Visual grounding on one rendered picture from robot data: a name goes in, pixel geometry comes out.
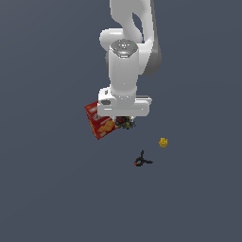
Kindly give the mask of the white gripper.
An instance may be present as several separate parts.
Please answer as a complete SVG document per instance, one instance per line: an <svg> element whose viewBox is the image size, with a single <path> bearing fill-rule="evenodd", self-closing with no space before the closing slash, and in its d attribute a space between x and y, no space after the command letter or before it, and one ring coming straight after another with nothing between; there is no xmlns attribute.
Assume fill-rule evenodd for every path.
<svg viewBox="0 0 242 242"><path fill-rule="evenodd" d="M147 116L152 98L148 95L115 96L111 88L98 93L97 114L100 116Z"/></svg>

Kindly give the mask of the dark multicoloured small object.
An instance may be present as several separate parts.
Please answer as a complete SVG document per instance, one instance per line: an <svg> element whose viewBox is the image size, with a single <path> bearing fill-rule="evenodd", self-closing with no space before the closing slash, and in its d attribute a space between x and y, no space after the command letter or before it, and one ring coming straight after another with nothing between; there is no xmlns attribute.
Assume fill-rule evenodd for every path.
<svg viewBox="0 0 242 242"><path fill-rule="evenodd" d="M128 116L117 116L115 127L117 129L125 129L125 130L131 130L136 126L135 121L130 121L130 118Z"/></svg>

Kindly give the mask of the red cracker box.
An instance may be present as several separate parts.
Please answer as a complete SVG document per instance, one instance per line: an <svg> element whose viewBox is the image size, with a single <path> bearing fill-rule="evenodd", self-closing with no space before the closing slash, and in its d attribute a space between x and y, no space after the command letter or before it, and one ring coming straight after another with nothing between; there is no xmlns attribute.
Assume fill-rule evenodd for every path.
<svg viewBox="0 0 242 242"><path fill-rule="evenodd" d="M97 114L97 102L85 106L84 109L97 140L115 130L115 123L109 116Z"/></svg>

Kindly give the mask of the black clamp with red tip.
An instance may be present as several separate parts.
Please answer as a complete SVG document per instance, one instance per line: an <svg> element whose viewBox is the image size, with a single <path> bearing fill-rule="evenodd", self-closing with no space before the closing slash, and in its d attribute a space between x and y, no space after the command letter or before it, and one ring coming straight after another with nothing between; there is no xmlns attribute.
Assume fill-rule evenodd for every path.
<svg viewBox="0 0 242 242"><path fill-rule="evenodd" d="M134 165L142 166L143 164L152 164L152 161L146 160L144 158L144 151L141 151L141 156L135 160Z"/></svg>

